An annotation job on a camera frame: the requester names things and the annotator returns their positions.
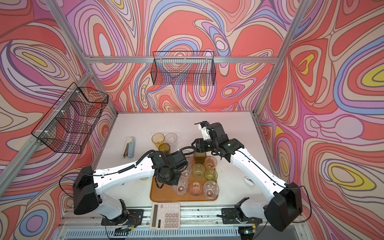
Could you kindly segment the brown textured cup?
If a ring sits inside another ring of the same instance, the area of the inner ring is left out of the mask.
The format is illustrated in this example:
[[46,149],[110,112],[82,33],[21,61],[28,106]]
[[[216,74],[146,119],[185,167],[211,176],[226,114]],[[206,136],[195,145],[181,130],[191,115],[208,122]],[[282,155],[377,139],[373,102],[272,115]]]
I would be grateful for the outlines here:
[[205,163],[206,158],[207,158],[207,153],[198,153],[198,152],[194,153],[195,164],[203,165]]

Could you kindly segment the pink textured cup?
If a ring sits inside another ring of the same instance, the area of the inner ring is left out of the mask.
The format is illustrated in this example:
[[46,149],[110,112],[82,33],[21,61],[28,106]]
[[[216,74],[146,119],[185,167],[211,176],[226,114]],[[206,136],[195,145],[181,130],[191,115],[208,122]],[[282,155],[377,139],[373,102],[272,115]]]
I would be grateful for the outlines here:
[[206,169],[215,169],[218,164],[218,161],[213,156],[207,156],[205,158],[204,166]]

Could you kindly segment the small clear glass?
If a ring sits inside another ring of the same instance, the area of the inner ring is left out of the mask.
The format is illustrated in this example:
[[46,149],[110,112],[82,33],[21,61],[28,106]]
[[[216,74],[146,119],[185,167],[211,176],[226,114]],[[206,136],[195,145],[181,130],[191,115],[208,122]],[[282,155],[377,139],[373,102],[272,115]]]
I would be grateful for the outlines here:
[[182,176],[188,179],[191,175],[192,175],[192,167],[191,166],[187,166],[184,169],[184,171],[182,171]]

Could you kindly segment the olive textured cup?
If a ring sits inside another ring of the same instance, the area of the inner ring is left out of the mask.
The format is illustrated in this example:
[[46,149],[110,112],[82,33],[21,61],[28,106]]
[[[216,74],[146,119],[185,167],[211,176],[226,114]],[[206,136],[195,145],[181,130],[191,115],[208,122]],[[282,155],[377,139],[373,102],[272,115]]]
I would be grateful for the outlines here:
[[160,144],[158,149],[165,154],[169,154],[171,152],[171,146],[168,143]]

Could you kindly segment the clear wide glass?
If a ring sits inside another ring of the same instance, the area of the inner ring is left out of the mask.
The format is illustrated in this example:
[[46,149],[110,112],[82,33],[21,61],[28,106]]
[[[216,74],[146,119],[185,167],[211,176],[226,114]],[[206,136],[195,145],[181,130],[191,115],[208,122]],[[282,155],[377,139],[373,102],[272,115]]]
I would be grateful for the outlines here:
[[188,178],[181,176],[178,183],[173,186],[173,190],[177,195],[183,196],[187,192],[188,185]]

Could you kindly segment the pale green textured cup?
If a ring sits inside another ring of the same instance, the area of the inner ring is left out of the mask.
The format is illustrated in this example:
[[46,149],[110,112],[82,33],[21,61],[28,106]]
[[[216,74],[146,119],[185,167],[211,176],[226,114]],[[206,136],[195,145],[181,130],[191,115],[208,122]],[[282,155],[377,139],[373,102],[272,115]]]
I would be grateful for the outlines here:
[[195,164],[192,167],[193,176],[195,179],[201,179],[205,176],[205,166],[202,164]]

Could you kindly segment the green ribbed glass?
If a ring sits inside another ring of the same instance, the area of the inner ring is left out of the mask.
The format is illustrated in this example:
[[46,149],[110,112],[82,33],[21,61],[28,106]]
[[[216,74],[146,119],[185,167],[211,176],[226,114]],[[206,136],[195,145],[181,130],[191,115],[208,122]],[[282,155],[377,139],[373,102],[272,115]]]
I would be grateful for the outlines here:
[[218,173],[214,168],[208,168],[205,170],[205,179],[206,181],[216,182],[218,178]]

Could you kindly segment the clear glass back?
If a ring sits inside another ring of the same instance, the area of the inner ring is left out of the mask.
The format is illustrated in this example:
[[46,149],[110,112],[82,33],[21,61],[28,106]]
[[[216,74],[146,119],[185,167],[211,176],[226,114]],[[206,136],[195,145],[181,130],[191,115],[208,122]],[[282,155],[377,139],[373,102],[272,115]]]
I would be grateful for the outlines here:
[[178,136],[175,133],[168,133],[165,135],[165,141],[174,149],[178,145]]

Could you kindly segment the yellow amber glass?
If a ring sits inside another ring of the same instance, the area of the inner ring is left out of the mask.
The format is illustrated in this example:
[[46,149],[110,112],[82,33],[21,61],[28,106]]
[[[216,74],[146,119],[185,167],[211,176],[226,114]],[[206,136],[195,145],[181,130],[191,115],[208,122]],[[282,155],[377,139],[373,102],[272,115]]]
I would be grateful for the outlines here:
[[165,136],[162,133],[155,133],[152,138],[152,143],[158,148],[161,144],[165,142]]

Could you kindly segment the pink clear cup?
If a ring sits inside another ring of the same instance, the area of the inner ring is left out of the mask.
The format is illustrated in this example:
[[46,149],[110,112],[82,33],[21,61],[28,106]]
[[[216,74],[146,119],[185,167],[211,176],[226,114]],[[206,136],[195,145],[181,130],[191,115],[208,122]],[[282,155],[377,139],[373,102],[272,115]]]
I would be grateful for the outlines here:
[[200,182],[192,182],[189,186],[190,194],[194,197],[200,196],[203,192],[203,185]]

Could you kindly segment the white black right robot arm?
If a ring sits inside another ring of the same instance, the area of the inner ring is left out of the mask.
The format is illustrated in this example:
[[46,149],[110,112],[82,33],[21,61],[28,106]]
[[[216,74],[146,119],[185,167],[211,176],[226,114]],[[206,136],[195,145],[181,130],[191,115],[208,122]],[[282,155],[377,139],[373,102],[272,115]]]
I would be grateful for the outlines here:
[[229,139],[220,123],[197,124],[202,133],[192,143],[200,153],[211,152],[239,168],[256,185],[266,200],[258,202],[245,197],[235,205],[239,218],[266,219],[275,230],[284,231],[302,214],[301,188],[286,183],[260,164],[237,139]]

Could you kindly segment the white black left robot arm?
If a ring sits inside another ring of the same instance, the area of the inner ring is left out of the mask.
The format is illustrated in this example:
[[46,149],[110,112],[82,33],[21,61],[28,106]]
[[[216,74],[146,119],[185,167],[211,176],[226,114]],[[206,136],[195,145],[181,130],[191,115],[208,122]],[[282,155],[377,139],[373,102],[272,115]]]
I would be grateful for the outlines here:
[[166,154],[149,150],[136,162],[118,167],[99,170],[84,167],[73,184],[74,214],[95,212],[115,226],[122,225],[130,215],[126,204],[122,199],[107,195],[107,191],[133,180],[151,177],[155,177],[158,188],[176,186],[187,166],[188,161],[181,151]]

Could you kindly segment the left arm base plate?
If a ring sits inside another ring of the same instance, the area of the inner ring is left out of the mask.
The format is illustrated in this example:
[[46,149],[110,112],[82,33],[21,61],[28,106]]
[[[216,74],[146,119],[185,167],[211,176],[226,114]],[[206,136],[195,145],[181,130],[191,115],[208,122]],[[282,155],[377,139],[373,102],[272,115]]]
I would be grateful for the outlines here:
[[126,213],[123,213],[121,216],[109,220],[106,218],[102,219],[102,226],[139,226],[142,224],[144,215],[144,209],[128,209]]

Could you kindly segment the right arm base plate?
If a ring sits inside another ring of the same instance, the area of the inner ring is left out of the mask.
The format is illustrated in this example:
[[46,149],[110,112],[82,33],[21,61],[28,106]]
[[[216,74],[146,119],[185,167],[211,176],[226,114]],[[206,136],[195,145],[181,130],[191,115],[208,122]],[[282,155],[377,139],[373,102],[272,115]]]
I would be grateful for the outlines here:
[[222,219],[223,224],[253,224],[258,226],[263,223],[262,219],[246,217],[240,209],[236,208],[222,208],[221,214],[217,216]]

